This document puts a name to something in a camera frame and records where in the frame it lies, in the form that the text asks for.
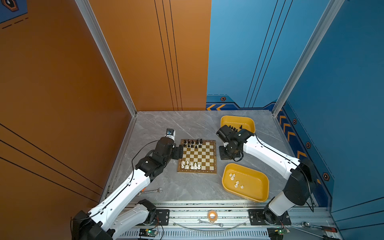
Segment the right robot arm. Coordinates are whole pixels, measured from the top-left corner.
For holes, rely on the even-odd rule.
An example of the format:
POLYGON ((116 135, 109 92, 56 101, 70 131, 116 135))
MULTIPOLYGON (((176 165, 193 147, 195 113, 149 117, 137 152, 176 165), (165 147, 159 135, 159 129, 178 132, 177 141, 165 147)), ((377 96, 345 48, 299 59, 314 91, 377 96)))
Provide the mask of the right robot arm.
POLYGON ((311 160, 289 156, 246 129, 236 132, 224 125, 217 131, 217 136, 225 143, 219 147, 222 160, 241 160, 246 153, 269 165, 287 180, 284 189, 263 210, 264 219, 269 225, 279 223, 285 212, 294 206, 304 206, 307 200, 311 201, 311 207, 314 206, 312 192, 318 182, 311 160))

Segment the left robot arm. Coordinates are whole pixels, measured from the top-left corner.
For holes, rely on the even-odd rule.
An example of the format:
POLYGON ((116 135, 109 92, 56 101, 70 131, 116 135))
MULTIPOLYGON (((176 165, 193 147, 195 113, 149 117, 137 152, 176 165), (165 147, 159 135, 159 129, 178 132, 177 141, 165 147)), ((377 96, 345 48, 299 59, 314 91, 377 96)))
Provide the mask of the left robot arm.
POLYGON ((163 173, 170 160, 183 157, 183 147, 176 146, 175 138, 166 135, 157 141, 156 148, 147 153, 127 179, 106 199, 88 213, 79 211, 72 219, 73 240, 116 240, 125 231, 139 224, 154 221, 156 206, 148 200, 139 201, 133 209, 124 208, 163 173))

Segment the wooden chess board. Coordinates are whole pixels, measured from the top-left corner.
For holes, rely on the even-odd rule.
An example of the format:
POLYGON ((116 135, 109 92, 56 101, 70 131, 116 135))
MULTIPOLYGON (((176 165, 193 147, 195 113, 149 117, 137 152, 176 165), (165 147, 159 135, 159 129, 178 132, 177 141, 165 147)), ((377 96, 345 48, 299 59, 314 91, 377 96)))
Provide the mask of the wooden chess board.
POLYGON ((178 161, 179 173, 217 173, 217 149, 214 140, 182 139, 183 157, 178 161))

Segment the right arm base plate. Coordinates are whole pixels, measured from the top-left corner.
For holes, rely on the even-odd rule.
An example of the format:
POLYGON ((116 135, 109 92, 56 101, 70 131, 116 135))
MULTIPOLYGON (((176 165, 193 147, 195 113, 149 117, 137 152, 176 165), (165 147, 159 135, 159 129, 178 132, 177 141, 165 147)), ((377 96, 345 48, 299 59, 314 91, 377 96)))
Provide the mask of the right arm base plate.
POLYGON ((250 209, 248 214, 252 226, 290 226, 292 224, 288 212, 276 217, 274 214, 266 214, 264 209, 250 209))

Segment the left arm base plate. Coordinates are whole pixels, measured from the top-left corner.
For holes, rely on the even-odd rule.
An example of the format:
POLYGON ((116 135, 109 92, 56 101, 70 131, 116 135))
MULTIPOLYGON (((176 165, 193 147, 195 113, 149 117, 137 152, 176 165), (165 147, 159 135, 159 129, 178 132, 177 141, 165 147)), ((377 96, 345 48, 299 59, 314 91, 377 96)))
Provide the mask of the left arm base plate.
POLYGON ((170 220, 170 210, 169 209, 157 209, 154 220, 151 222, 151 225, 155 226, 160 221, 160 224, 164 226, 169 225, 170 220))

